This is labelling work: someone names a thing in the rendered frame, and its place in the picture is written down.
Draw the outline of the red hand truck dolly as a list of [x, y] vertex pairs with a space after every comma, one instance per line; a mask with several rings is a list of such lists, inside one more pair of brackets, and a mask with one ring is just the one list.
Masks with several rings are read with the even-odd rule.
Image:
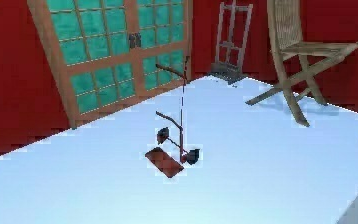
[[172, 117], [164, 115], [161, 112], [156, 112], [156, 115], [166, 119], [174, 124], [175, 127], [179, 130], [179, 142], [176, 143], [170, 138], [170, 132], [168, 127], [160, 129], [156, 134], [156, 140], [158, 144], [163, 144], [166, 140], [170, 141], [179, 149], [179, 160], [175, 160], [171, 157], [166, 151], [164, 151], [160, 146], [153, 148], [145, 154], [145, 157], [167, 178], [173, 178], [178, 173], [184, 170], [183, 164], [195, 164], [199, 157], [194, 156], [193, 161], [189, 161], [189, 156], [191, 154], [196, 154], [199, 152], [198, 149], [186, 151], [184, 149], [184, 127], [183, 127], [183, 107], [184, 107], [184, 96], [181, 96], [181, 106], [180, 106], [180, 122], [177, 123]]

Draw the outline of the grey wooden easel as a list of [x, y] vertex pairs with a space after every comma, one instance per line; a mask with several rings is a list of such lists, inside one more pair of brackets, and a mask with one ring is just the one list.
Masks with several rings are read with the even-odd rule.
[[[243, 72], [243, 64], [253, 7], [253, 4], [238, 5], [237, 0], [232, 0], [231, 4], [221, 2], [219, 5], [215, 57], [214, 62], [211, 64], [210, 74], [216, 78], [226, 81], [228, 85], [233, 85], [234, 83], [247, 77], [247, 74]], [[226, 11], [230, 12], [230, 17], [228, 29], [226, 30], [227, 39], [223, 40], [222, 31]], [[239, 12], [245, 12], [246, 19], [242, 31], [242, 43], [236, 44], [233, 41], [233, 37], [236, 14]]]

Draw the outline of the wooden glass-paned double door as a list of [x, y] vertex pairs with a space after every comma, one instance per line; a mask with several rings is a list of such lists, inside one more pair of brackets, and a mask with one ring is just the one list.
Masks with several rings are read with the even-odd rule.
[[193, 0], [26, 2], [71, 128], [183, 84]]

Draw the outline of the wooden folding chair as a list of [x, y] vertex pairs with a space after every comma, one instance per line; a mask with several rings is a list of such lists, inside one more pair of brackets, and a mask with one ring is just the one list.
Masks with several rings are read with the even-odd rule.
[[298, 102], [309, 93], [320, 105], [327, 105], [314, 76], [344, 61], [358, 49], [351, 43], [309, 42], [303, 39], [300, 0], [267, 0], [271, 54], [278, 83], [247, 101], [255, 105], [279, 92], [283, 93], [295, 121], [309, 122]]

